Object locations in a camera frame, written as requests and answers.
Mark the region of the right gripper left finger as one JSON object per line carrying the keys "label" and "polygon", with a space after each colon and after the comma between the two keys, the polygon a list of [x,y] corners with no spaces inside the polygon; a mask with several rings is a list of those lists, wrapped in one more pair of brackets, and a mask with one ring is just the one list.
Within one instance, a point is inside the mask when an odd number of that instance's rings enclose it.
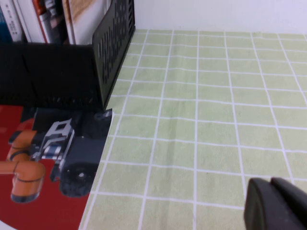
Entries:
{"label": "right gripper left finger", "polygon": [[248,182],[244,222],[247,230],[302,230],[304,227],[271,181],[261,178],[251,178]]}

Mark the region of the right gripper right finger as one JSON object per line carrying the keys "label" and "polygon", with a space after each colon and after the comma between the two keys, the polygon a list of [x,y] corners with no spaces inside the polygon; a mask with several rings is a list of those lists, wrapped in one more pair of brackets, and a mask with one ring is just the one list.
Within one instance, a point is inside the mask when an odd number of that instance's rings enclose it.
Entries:
{"label": "right gripper right finger", "polygon": [[283,178],[271,178],[271,184],[281,194],[296,218],[307,229],[307,194]]}

